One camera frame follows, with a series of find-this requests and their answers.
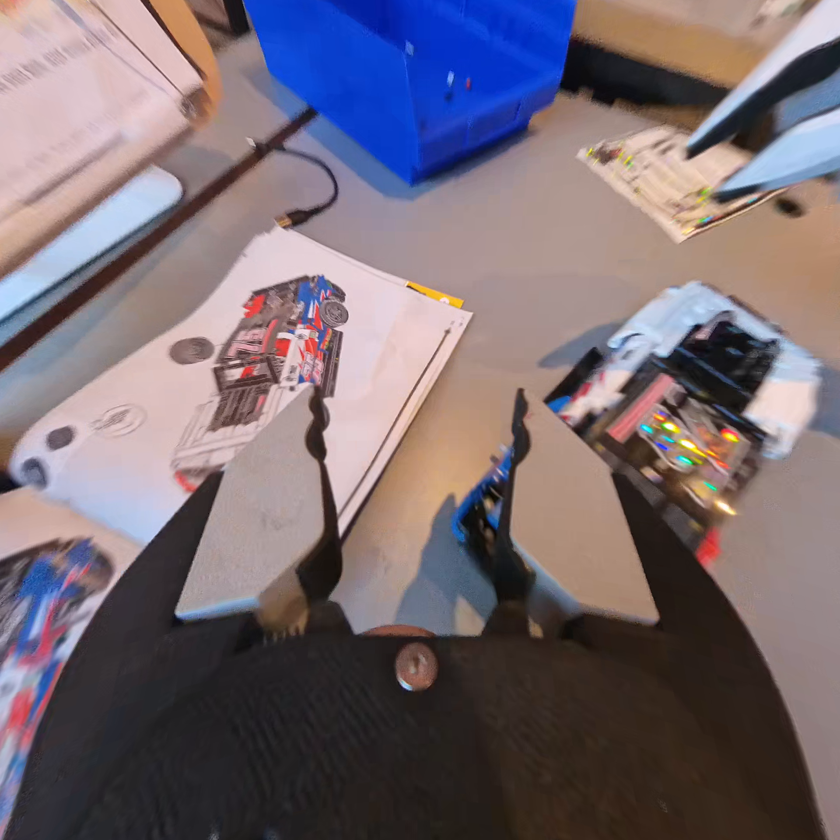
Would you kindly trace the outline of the blue plastic bin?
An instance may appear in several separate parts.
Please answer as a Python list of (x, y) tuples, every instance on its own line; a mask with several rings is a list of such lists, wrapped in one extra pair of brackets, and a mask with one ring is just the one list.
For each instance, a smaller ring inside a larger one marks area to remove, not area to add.
[(554, 100), (575, 1), (245, 2), (269, 73), (414, 185)]

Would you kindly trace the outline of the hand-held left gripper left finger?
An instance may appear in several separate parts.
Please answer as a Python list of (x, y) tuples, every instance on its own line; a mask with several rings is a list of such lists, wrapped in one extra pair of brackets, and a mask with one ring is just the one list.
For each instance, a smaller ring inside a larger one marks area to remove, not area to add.
[(271, 634), (301, 634), (329, 600), (343, 558), (328, 424), (318, 387), (306, 385), (219, 474), (177, 618), (250, 614)]

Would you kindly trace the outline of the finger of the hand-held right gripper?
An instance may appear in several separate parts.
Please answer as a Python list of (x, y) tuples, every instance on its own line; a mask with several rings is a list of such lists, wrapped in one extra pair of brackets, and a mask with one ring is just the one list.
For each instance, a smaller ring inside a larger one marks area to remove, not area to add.
[(839, 2), (821, 1), (715, 107), (686, 143), (692, 159), (750, 127), (839, 68)]
[(776, 191), (838, 172), (839, 114), (825, 112), (798, 123), (756, 154), (715, 191), (719, 202)]

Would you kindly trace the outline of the white brick race car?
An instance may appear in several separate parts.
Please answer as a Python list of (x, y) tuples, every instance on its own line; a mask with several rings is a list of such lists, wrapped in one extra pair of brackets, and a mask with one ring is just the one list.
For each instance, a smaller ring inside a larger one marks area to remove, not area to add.
[(542, 406), (650, 504), (706, 568), (720, 527), (771, 459), (785, 459), (816, 414), (823, 364), (780, 326), (698, 280), (669, 287), (545, 397), (519, 390), (511, 445), (460, 503), (456, 540), (490, 572), (524, 407)]

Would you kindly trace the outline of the instruction sheet on wooden board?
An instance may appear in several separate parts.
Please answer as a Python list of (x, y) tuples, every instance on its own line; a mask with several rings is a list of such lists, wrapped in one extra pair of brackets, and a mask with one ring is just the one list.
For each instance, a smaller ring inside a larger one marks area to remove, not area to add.
[(188, 2), (2, 2), (2, 277), (203, 126), (222, 92)]

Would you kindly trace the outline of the silver monitor stand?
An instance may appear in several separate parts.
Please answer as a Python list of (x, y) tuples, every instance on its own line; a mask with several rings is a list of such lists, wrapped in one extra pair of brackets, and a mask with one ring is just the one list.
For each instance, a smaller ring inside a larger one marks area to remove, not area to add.
[(5, 322), (115, 246), (146, 228), (183, 198), (172, 173), (153, 165), (142, 171), (81, 220), (1, 281)]

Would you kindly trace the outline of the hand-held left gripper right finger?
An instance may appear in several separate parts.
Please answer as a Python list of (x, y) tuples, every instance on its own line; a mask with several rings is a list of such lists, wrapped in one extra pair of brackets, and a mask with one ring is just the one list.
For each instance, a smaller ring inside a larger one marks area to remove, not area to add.
[(546, 637), (658, 629), (659, 609), (614, 474), (540, 400), (518, 389), (493, 544), (494, 619)]

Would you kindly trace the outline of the instruction booklet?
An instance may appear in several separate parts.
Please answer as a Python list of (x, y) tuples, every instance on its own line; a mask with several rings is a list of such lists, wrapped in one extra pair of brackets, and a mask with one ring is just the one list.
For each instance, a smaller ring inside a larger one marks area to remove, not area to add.
[(257, 236), (193, 314), (52, 408), (2, 493), (2, 828), (70, 658), (140, 552), (317, 386), (339, 534), (470, 318), (296, 233)]

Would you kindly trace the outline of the holographic sticker sheet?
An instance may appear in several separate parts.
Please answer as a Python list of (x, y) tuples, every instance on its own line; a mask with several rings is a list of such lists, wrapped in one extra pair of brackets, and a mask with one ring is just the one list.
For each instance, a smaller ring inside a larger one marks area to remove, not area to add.
[(689, 135), (669, 125), (579, 150), (576, 159), (653, 220), (674, 242), (685, 242), (786, 191), (762, 190), (721, 201), (715, 191), (750, 162), (730, 143), (686, 158)]

